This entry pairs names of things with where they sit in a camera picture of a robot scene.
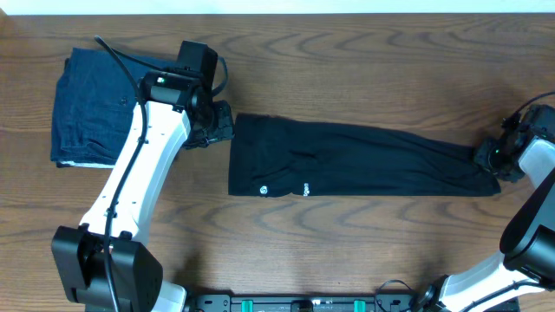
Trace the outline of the black t-shirt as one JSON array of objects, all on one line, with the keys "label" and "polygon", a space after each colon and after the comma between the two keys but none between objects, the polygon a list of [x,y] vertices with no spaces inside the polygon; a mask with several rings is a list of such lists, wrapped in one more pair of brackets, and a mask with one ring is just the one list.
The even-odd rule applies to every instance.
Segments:
[{"label": "black t-shirt", "polygon": [[469,146],[378,127],[240,114],[230,151],[233,196],[455,196],[500,193]]}]

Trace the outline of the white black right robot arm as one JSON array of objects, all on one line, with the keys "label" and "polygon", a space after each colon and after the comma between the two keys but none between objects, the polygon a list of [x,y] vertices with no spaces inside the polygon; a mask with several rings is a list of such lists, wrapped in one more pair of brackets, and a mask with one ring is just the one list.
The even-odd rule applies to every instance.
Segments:
[{"label": "white black right robot arm", "polygon": [[554,289],[554,109],[531,104],[502,127],[474,161],[501,180],[529,178],[534,191],[504,229],[499,251],[437,280],[414,311],[518,311],[520,296]]}]

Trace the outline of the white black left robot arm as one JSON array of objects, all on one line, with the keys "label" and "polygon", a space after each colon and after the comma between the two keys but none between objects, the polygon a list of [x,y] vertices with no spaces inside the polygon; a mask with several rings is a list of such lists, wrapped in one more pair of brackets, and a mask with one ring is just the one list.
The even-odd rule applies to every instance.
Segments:
[{"label": "white black left robot arm", "polygon": [[186,289],[168,282],[147,249],[153,211],[182,149],[234,136],[232,110],[214,97],[225,60],[202,42],[184,41],[177,63],[131,80],[131,127],[108,181],[78,227],[60,226],[51,251],[66,297],[87,311],[186,310]]}]

